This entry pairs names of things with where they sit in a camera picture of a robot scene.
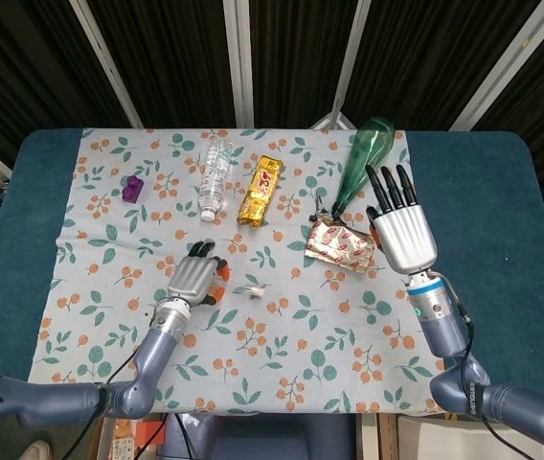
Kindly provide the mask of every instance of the plastic water bottle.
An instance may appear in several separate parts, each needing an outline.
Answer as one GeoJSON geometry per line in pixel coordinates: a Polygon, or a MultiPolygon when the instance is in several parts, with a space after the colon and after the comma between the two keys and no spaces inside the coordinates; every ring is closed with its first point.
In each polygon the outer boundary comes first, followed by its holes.
{"type": "Polygon", "coordinates": [[[215,220],[216,213],[223,206],[225,183],[230,171],[232,143],[217,140],[210,144],[206,154],[206,169],[199,189],[197,203],[200,218],[207,222],[215,220]]]}

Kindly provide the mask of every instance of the red and gold wrapper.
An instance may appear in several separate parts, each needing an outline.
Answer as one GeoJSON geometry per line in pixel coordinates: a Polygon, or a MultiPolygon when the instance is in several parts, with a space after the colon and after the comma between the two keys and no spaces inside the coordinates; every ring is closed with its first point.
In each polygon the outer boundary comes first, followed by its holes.
{"type": "Polygon", "coordinates": [[[305,254],[365,273],[375,248],[370,235],[323,217],[312,225],[305,254]]]}
{"type": "Polygon", "coordinates": [[[281,178],[282,168],[281,160],[275,160],[269,156],[263,156],[260,159],[238,212],[239,224],[249,223],[252,227],[261,226],[265,210],[281,178]]]}

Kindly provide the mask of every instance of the green glass bottle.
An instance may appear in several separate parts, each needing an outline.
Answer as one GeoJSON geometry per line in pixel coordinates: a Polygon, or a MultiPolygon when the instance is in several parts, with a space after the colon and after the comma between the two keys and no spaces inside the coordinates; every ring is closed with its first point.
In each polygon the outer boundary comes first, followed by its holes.
{"type": "Polygon", "coordinates": [[[345,165],[338,197],[331,208],[334,219],[344,213],[349,202],[368,180],[366,165],[374,169],[380,166],[394,144],[395,135],[394,124],[382,117],[371,118],[357,131],[345,165]]]}

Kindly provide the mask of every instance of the shoe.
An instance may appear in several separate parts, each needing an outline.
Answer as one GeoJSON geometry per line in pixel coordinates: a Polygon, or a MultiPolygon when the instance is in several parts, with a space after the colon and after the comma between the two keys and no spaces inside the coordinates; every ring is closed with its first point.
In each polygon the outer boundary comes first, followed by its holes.
{"type": "Polygon", "coordinates": [[[46,441],[35,441],[21,454],[19,460],[53,460],[51,446],[46,441]]]}

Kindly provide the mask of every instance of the black cable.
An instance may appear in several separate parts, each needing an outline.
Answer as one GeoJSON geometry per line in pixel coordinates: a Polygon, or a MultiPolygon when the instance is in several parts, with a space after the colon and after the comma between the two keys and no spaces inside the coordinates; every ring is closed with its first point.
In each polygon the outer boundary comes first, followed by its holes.
{"type": "MultiPolygon", "coordinates": [[[[138,351],[138,348],[139,347],[136,347],[136,349],[132,352],[131,355],[129,355],[129,357],[124,361],[124,363],[121,366],[119,366],[119,368],[108,378],[108,380],[106,381],[106,385],[110,384],[110,382],[115,377],[117,377],[117,374],[119,374],[123,370],[123,368],[126,367],[126,365],[131,361],[131,359],[134,356],[136,356],[136,352],[138,351]]],[[[76,448],[79,446],[80,442],[82,441],[84,436],[87,434],[87,431],[89,431],[89,428],[91,428],[91,425],[93,424],[93,422],[98,418],[98,415],[100,414],[98,413],[97,410],[91,415],[91,417],[87,421],[87,425],[84,426],[84,428],[80,432],[79,437],[76,439],[74,443],[72,443],[72,446],[68,448],[68,451],[65,454],[63,454],[63,457],[61,457],[61,460],[68,460],[68,458],[70,458],[70,455],[72,455],[74,451],[76,450],[76,448]]]]}
{"type": "Polygon", "coordinates": [[[500,441],[503,445],[505,445],[507,448],[509,449],[512,449],[514,450],[515,452],[517,452],[519,455],[521,455],[523,458],[527,458],[528,460],[534,460],[533,457],[530,457],[530,455],[528,455],[527,453],[525,453],[523,450],[521,450],[520,448],[516,447],[516,446],[513,446],[511,443],[509,443],[506,439],[504,439],[502,436],[500,436],[498,433],[495,432],[495,430],[493,429],[493,426],[491,426],[489,424],[489,422],[487,421],[487,419],[483,416],[481,416],[481,422],[483,422],[483,425],[485,425],[487,427],[487,429],[489,430],[489,432],[493,435],[493,437],[495,439],[497,439],[498,441],[500,441]]]}
{"type": "Polygon", "coordinates": [[[96,417],[92,416],[89,418],[89,421],[87,422],[87,425],[84,426],[84,428],[82,429],[82,431],[80,432],[80,435],[79,437],[77,438],[77,440],[72,444],[72,446],[68,449],[67,452],[65,452],[65,454],[63,455],[63,457],[61,457],[61,460],[67,460],[68,458],[70,458],[70,455],[72,455],[72,453],[74,453],[74,451],[76,450],[76,448],[79,446],[80,444],[80,441],[82,441],[82,438],[84,438],[84,436],[87,434],[87,431],[89,431],[89,428],[91,427],[91,425],[93,424],[93,421],[96,420],[96,417]]]}
{"type": "Polygon", "coordinates": [[[110,383],[113,379],[115,379],[115,377],[117,377],[117,375],[121,371],[123,371],[124,367],[126,367],[126,365],[131,361],[131,359],[136,356],[136,353],[138,352],[139,348],[140,346],[136,347],[136,349],[133,352],[131,352],[131,355],[129,355],[129,357],[123,362],[123,364],[119,366],[119,368],[115,372],[112,373],[112,375],[106,381],[106,385],[110,383]]]}
{"type": "Polygon", "coordinates": [[[185,429],[185,426],[183,425],[183,419],[181,419],[178,414],[174,414],[174,417],[176,417],[176,422],[178,422],[178,426],[180,427],[180,430],[183,433],[183,439],[185,440],[185,447],[187,448],[189,459],[193,460],[192,450],[189,447],[189,444],[192,443],[192,440],[189,438],[189,434],[187,434],[187,429],[185,429]]]}
{"type": "MultiPolygon", "coordinates": [[[[467,346],[465,347],[464,356],[462,357],[461,382],[462,382],[462,388],[464,389],[465,398],[466,398],[467,401],[470,401],[470,397],[469,397],[468,391],[467,391],[467,384],[466,384],[466,381],[465,381],[465,367],[467,365],[467,359],[470,356],[470,352],[472,350],[472,343],[474,342],[474,329],[475,328],[474,328],[474,324],[472,323],[472,320],[471,320],[470,316],[467,314],[467,311],[464,309],[464,306],[462,305],[461,302],[457,302],[457,308],[460,311],[460,315],[464,319],[465,325],[467,326],[467,346]]],[[[528,460],[534,460],[533,457],[530,457],[530,455],[525,453],[523,450],[521,450],[520,448],[514,446],[513,444],[511,444],[510,442],[508,442],[507,440],[502,438],[502,436],[500,436],[498,433],[496,433],[495,430],[489,424],[489,422],[487,421],[487,419],[485,418],[484,415],[480,416],[480,420],[481,420],[481,422],[483,422],[483,425],[485,425],[487,427],[487,429],[493,435],[493,437],[495,439],[497,439],[499,442],[501,442],[503,445],[505,445],[507,448],[514,450],[519,455],[521,455],[524,458],[527,458],[528,460]]]]}
{"type": "Polygon", "coordinates": [[[155,430],[155,432],[150,435],[150,438],[148,438],[148,440],[145,442],[145,444],[140,448],[140,451],[138,452],[138,455],[136,455],[134,457],[134,460],[138,460],[140,458],[140,456],[143,454],[143,452],[147,449],[148,445],[150,443],[152,443],[153,439],[155,439],[155,436],[157,436],[159,434],[159,431],[161,431],[161,429],[166,425],[166,420],[167,419],[168,419],[168,412],[166,412],[166,414],[164,414],[163,422],[159,425],[159,427],[155,430]]]}

